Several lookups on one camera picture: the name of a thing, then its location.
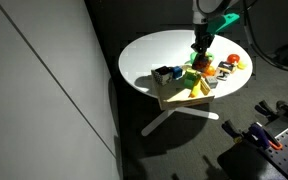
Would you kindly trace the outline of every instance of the table base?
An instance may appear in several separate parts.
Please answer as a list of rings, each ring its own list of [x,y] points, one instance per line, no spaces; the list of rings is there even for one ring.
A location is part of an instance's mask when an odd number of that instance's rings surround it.
[[[154,129],[156,129],[162,122],[164,122],[169,116],[171,116],[175,111],[182,112],[186,114],[191,114],[194,116],[205,117],[213,120],[218,120],[219,116],[216,113],[201,111],[192,108],[179,107],[173,110],[165,110],[157,118],[155,118],[150,124],[148,124],[143,130],[142,135],[149,135]]]

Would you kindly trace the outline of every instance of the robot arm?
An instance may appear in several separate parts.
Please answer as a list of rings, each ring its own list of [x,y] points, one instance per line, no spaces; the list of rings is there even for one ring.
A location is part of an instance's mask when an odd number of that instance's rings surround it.
[[[212,44],[214,34],[207,32],[210,20],[224,14],[224,11],[237,3],[238,0],[193,0],[193,26],[195,43],[192,49],[198,52],[192,64],[192,68],[198,70],[198,63],[204,59],[205,52]]]

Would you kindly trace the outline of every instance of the cable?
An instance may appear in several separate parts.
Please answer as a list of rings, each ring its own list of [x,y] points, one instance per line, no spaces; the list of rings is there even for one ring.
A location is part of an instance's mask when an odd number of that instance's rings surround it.
[[[256,4],[257,1],[258,1],[258,0],[254,0],[250,5],[248,5],[247,10],[250,10],[250,9]],[[227,11],[228,11],[228,10],[230,10],[230,8],[226,9],[226,10],[224,11],[224,14],[227,14]],[[245,10],[240,11],[238,14],[241,15],[241,14],[244,13],[244,11],[245,11]]]
[[[245,0],[243,0],[243,8],[244,8],[244,27],[245,27],[245,31],[246,31],[246,36],[248,38],[248,42],[249,42],[250,46],[252,47],[252,49],[255,51],[255,53],[257,55],[259,55],[268,64],[270,64],[270,65],[272,65],[272,66],[274,66],[274,67],[276,67],[278,69],[281,69],[281,70],[284,70],[284,71],[288,71],[288,69],[286,68],[287,66],[281,65],[281,64],[279,64],[277,62],[274,62],[271,57],[266,55],[261,50],[261,48],[257,44],[257,41],[256,41],[255,36],[254,36],[254,32],[253,32],[253,28],[252,28],[252,25],[251,25],[251,20],[250,20],[248,11],[247,11]]]

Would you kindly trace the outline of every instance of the dark floor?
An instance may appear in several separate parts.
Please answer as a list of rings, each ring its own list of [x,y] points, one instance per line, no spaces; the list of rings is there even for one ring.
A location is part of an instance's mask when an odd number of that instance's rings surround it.
[[[116,78],[125,179],[228,179],[217,157],[232,147],[233,141],[221,124],[230,119],[244,130],[254,121],[266,123],[254,110],[258,102],[266,100],[274,108],[278,100],[288,102],[288,72],[260,58],[253,63],[254,75],[239,91],[193,107],[219,114],[218,121],[174,113],[147,137],[140,132],[161,113],[157,100]]]

